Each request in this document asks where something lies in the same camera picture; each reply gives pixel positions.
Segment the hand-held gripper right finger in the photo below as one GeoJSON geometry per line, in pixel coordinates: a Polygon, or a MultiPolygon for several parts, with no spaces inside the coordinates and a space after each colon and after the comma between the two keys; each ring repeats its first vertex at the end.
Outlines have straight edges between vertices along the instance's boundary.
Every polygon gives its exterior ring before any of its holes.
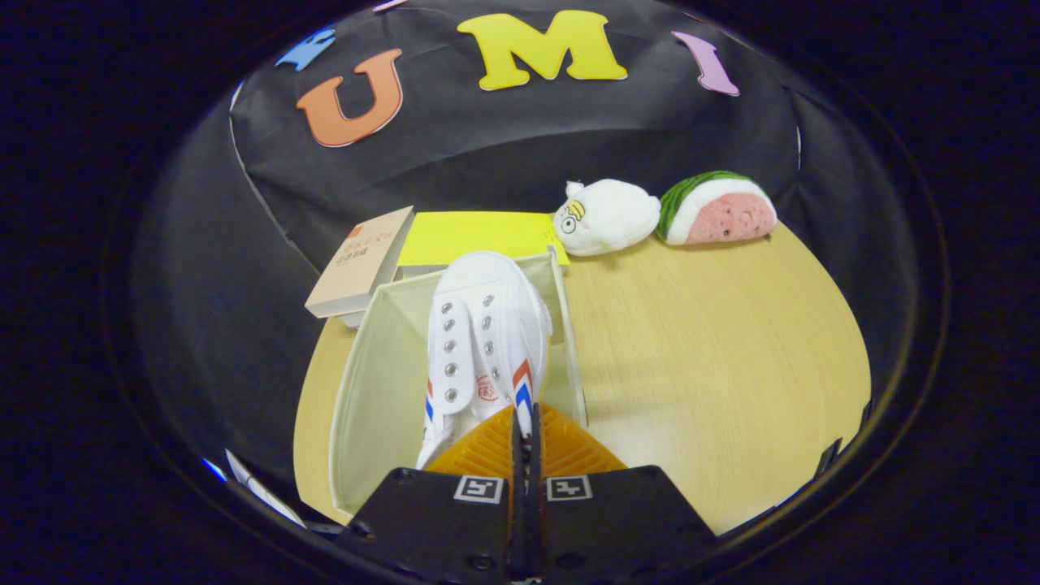
{"type": "Polygon", "coordinates": [[[536,549],[545,581],[668,581],[720,543],[659,466],[627,466],[546,404],[538,437],[536,549]]]}

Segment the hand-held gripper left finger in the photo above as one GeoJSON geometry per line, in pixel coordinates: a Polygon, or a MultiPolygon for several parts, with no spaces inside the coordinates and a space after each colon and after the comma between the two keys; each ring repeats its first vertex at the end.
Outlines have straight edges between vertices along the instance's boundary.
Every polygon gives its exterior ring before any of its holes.
{"type": "Polygon", "coordinates": [[[389,470],[337,546],[379,584],[508,584],[525,569],[522,447],[512,409],[428,469],[389,470]]]}

